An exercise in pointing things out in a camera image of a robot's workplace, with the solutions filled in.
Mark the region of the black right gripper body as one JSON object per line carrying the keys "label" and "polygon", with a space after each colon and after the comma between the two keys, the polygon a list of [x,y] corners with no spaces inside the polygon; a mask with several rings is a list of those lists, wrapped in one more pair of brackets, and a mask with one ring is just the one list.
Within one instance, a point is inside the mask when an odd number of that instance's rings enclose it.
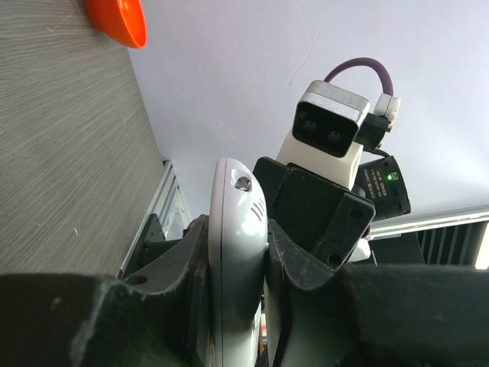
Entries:
{"label": "black right gripper body", "polygon": [[253,174],[264,191],[268,217],[331,268],[350,258],[375,216],[370,200],[301,167],[262,157]]}

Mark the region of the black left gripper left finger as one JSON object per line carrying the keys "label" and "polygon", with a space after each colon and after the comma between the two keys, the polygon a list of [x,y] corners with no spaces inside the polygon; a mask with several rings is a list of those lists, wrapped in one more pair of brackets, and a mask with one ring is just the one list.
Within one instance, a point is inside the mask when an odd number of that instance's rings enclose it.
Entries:
{"label": "black left gripper left finger", "polygon": [[3,366],[208,366],[208,219],[119,280],[1,277]]}

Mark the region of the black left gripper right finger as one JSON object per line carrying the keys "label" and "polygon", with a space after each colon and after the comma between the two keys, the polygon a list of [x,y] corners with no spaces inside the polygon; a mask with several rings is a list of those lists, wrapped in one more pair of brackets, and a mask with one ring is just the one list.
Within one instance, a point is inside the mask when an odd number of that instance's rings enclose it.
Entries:
{"label": "black left gripper right finger", "polygon": [[486,366],[488,274],[426,265],[333,271],[269,223],[272,366]]}

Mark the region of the white remote control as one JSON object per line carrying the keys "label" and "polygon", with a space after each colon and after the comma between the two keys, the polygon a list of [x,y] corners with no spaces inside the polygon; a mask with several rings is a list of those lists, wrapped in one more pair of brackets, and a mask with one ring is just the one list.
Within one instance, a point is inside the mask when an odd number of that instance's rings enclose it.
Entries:
{"label": "white remote control", "polygon": [[208,237],[217,366],[256,363],[267,249],[267,205],[261,185],[240,161],[220,159],[212,184]]}

